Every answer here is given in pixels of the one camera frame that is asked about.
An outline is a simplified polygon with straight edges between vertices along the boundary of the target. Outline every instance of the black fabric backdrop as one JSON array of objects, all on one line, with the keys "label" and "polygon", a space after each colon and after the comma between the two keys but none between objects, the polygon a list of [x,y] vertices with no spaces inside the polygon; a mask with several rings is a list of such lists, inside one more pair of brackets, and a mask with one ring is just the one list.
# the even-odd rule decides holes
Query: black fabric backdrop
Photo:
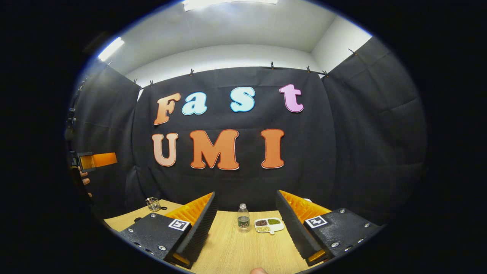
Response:
[{"label": "black fabric backdrop", "polygon": [[400,61],[372,37],[321,80],[337,141],[328,205],[381,224],[421,176],[427,133],[418,91]]},{"label": "black fabric backdrop", "polygon": [[[304,110],[292,113],[284,104],[281,87],[293,84],[301,90],[298,103]],[[230,92],[236,87],[255,90],[255,106],[249,112],[230,109]],[[202,115],[181,112],[186,96],[206,93]],[[160,98],[180,93],[169,121],[154,126]],[[234,129],[237,170],[193,169],[193,140],[189,133],[204,130],[214,144],[220,132]],[[284,166],[264,169],[265,141],[261,131],[281,129]],[[153,134],[177,133],[176,163],[163,167],[154,159]],[[129,174],[127,208],[144,206],[155,196],[184,204],[215,191],[221,210],[237,211],[244,202],[251,211],[275,210],[275,191],[282,189],[328,205],[335,176],[335,132],[328,98],[317,73],[261,67],[218,69],[168,79],[146,87],[137,102],[132,131],[135,169]],[[168,155],[168,141],[162,141]]]},{"label": "black fabric backdrop", "polygon": [[76,106],[73,149],[94,154],[115,152],[118,163],[89,172],[86,185],[96,214],[115,217],[127,212],[125,181],[133,167],[131,127],[140,86],[101,62],[91,66],[87,74]]},{"label": "black fabric backdrop", "polygon": [[[215,191],[221,210],[274,210],[282,189],[334,210],[347,207],[377,224],[387,222],[419,181],[426,153],[421,100],[399,60],[376,38],[319,78],[305,70],[262,67],[218,69],[168,79],[144,89],[110,67],[97,64],[80,95],[74,148],[77,152],[116,152],[118,163],[89,174],[88,191],[102,218],[145,206],[155,196],[184,204]],[[301,90],[304,110],[287,110],[281,87]],[[252,87],[249,112],[230,109],[230,92]],[[202,115],[183,115],[186,96],[204,92]],[[175,93],[169,121],[157,126],[157,100]],[[214,144],[234,129],[238,170],[193,169],[189,133],[204,130]],[[284,166],[264,169],[261,131],[281,129]],[[153,134],[177,133],[176,163],[154,159]],[[168,155],[168,141],[162,141]]]}]

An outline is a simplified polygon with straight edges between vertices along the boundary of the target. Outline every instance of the plastic water bottle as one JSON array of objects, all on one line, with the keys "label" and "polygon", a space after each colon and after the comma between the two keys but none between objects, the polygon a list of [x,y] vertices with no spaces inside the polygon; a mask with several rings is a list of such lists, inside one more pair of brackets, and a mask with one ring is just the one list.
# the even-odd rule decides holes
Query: plastic water bottle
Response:
[{"label": "plastic water bottle", "polygon": [[250,214],[248,213],[247,206],[240,204],[239,211],[237,212],[237,225],[241,233],[247,233],[250,231]]}]

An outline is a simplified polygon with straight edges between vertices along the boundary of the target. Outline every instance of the hand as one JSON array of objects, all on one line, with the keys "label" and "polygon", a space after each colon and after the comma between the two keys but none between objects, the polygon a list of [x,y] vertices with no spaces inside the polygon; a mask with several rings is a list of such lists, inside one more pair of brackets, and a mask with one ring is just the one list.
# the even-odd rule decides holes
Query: hand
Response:
[{"label": "hand", "polygon": [[250,274],[268,274],[264,268],[259,267],[259,268],[254,268],[250,271]]},{"label": "hand", "polygon": [[[81,175],[81,177],[88,176],[88,172],[82,173],[80,167],[78,167],[78,170],[79,170],[79,174]],[[90,183],[90,179],[89,178],[84,178],[83,179],[83,185],[87,185],[89,183]],[[90,198],[93,197],[93,195],[91,195],[91,193],[89,193],[89,192],[88,192],[88,196],[90,196]]]}]

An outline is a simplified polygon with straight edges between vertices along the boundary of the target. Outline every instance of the orange letter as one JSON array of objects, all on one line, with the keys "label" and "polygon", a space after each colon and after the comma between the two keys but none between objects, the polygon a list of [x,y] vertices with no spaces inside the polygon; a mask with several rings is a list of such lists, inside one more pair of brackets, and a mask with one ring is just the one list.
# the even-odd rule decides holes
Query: orange letter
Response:
[{"label": "orange letter", "polygon": [[225,129],[220,132],[215,145],[213,145],[205,131],[196,130],[191,132],[189,136],[193,139],[194,144],[194,160],[191,163],[191,167],[198,169],[205,168],[206,165],[201,156],[203,155],[208,166],[213,168],[218,159],[218,155],[220,155],[219,169],[238,169],[239,164],[235,159],[235,139],[238,135],[239,132],[236,130]]},{"label": "orange letter", "polygon": [[154,158],[161,166],[172,166],[176,162],[176,139],[177,133],[169,133],[166,135],[169,142],[169,157],[164,158],[162,156],[162,140],[164,135],[154,134],[152,135],[152,141],[154,141]]},{"label": "orange letter", "polygon": [[157,100],[159,108],[157,109],[157,117],[154,121],[154,125],[164,124],[165,122],[169,121],[169,117],[166,115],[166,112],[169,111],[169,114],[171,114],[174,111],[174,102],[172,100],[179,101],[179,99],[181,99],[181,95],[179,93],[175,93]]},{"label": "orange letter", "polygon": [[265,160],[262,162],[263,168],[279,168],[284,165],[281,160],[281,137],[284,131],[280,129],[266,129],[261,132],[265,139]]}]

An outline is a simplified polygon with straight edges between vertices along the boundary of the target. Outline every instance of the foam letter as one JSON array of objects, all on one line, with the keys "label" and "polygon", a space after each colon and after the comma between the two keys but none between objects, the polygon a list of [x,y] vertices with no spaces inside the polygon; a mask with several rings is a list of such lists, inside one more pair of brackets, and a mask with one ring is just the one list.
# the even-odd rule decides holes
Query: foam letter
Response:
[{"label": "foam letter", "polygon": [[165,122],[169,121],[169,117],[166,115],[166,112],[171,114],[174,111],[174,101],[179,101],[181,99],[181,95],[179,93],[175,93],[173,95],[160,98],[157,103],[159,104],[159,108],[157,109],[157,117],[154,121],[154,125],[164,124]]},{"label": "foam letter", "polygon": [[230,98],[235,102],[230,104],[233,112],[246,112],[254,108],[255,101],[252,97],[255,96],[255,90],[251,87],[235,88],[230,92]]},{"label": "foam letter", "polygon": [[208,135],[203,130],[196,130],[189,134],[193,139],[194,144],[194,158],[191,163],[192,168],[203,169],[205,163],[203,162],[202,155],[205,160],[213,168],[220,156],[220,162],[218,163],[219,169],[235,170],[239,168],[239,164],[235,159],[235,139],[238,137],[239,132],[233,129],[225,129],[220,132],[216,139],[215,145],[213,145],[208,138]]},{"label": "foam letter", "polygon": [[164,135],[154,134],[152,135],[152,141],[154,142],[154,158],[161,166],[172,166],[176,162],[176,139],[177,133],[169,133],[166,135],[169,143],[169,157],[164,158],[162,156],[162,140]]},{"label": "foam letter", "polygon": [[284,93],[284,104],[290,112],[301,112],[304,107],[303,104],[298,104],[296,95],[301,95],[301,90],[294,89],[294,85],[289,84],[279,89],[280,93]]},{"label": "foam letter", "polygon": [[261,132],[265,139],[265,160],[261,166],[263,168],[279,168],[284,165],[281,159],[281,137],[284,131],[280,129],[266,129]]},{"label": "foam letter", "polygon": [[186,97],[186,102],[187,103],[184,104],[182,109],[184,115],[201,115],[208,109],[205,106],[206,94],[203,92],[195,92],[190,94],[188,97]]}]

